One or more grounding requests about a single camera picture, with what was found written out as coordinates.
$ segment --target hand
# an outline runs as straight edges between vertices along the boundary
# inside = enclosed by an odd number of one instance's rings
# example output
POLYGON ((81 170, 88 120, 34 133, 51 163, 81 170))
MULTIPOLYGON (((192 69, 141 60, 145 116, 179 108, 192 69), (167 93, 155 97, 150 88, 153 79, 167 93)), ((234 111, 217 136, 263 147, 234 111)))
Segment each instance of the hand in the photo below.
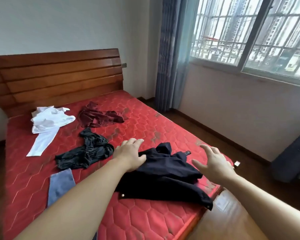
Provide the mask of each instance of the hand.
POLYGON ((123 162, 127 167, 127 172, 136 170, 146 161, 145 155, 141 157, 138 155, 139 147, 143 142, 143 139, 137 140, 135 138, 124 140, 121 145, 117 146, 114 150, 113 159, 118 159, 123 162))
POLYGON ((225 181, 236 177, 236 173, 230 162, 226 160, 223 154, 216 147, 200 145, 207 154, 207 165, 203 165, 195 159, 192 164, 211 182, 222 185, 225 181))

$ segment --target wooden headboard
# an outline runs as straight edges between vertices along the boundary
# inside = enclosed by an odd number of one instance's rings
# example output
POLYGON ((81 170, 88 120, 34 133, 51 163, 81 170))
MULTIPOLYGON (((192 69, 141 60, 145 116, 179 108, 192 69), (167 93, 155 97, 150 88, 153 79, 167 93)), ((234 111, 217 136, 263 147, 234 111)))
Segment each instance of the wooden headboard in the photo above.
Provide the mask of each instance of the wooden headboard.
POLYGON ((8 117, 121 89, 118 49, 0 56, 0 107, 8 117))

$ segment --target quilted mattress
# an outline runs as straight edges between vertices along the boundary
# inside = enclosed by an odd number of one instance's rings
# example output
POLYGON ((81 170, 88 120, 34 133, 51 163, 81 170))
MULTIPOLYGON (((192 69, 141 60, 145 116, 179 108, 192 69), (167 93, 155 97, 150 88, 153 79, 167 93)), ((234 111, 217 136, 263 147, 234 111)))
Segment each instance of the quilted mattress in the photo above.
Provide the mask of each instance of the quilted mattress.
MULTIPOLYGON (((100 110, 123 111, 128 117, 122 124, 92 128, 92 131, 109 139, 114 147, 129 138, 143 138, 140 150, 170 142, 172 152, 191 151, 195 158, 206 163, 206 154, 198 146, 197 137, 160 113, 151 109, 124 91, 116 91, 93 99, 67 104, 68 115, 77 116, 80 108, 89 101, 99 104, 100 110)), ((54 156, 83 144, 78 134, 82 130, 78 121, 60 128, 53 142, 40 157, 26 157, 36 135, 31 133, 30 113, 9 119, 6 138, 6 204, 4 210, 4 239, 16 237, 47 206, 49 176, 58 169, 54 156)), ((72 171, 76 183, 98 170, 107 161, 100 161, 88 169, 72 171)), ((214 198, 220 186, 205 177, 198 186, 214 198)), ((114 193, 98 229, 98 239, 184 239, 195 226, 205 209, 184 202, 120 199, 114 193)))

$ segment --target wooden floor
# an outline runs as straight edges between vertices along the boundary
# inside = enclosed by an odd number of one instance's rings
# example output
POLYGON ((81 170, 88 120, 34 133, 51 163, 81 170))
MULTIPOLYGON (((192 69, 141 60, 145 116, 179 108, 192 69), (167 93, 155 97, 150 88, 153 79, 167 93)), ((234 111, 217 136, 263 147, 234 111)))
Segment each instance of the wooden floor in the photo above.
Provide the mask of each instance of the wooden floor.
MULTIPOLYGON (((268 170, 261 163, 238 151, 231 145, 216 138, 212 134, 197 127, 180 115, 168 112, 164 116, 174 123, 196 135, 200 140, 211 146, 218 147, 220 151, 233 161, 241 164, 236 172, 284 202, 300 210, 300 185, 284 184, 274 181, 268 170)), ((0 147, 0 239, 2 239, 2 206, 4 201, 4 147, 0 147)), ((195 230, 189 235, 189 240, 254 240, 267 239, 254 223, 245 209, 229 192, 224 191, 215 200, 213 210, 207 211, 195 230)))

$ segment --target person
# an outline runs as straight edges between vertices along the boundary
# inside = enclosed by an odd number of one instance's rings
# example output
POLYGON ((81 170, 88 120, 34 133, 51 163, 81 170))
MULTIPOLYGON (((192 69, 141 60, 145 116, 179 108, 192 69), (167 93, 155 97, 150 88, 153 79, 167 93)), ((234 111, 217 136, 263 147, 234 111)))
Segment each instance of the person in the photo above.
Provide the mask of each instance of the person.
MULTIPOLYGON (((91 240, 120 178, 145 162, 145 155, 138 156, 143 141, 123 141, 113 152, 112 160, 69 190, 15 239, 91 240)), ((200 147, 207 154, 207 165, 195 159, 193 165, 208 180, 228 189, 270 240, 300 240, 300 211, 237 175, 217 148, 200 147)))

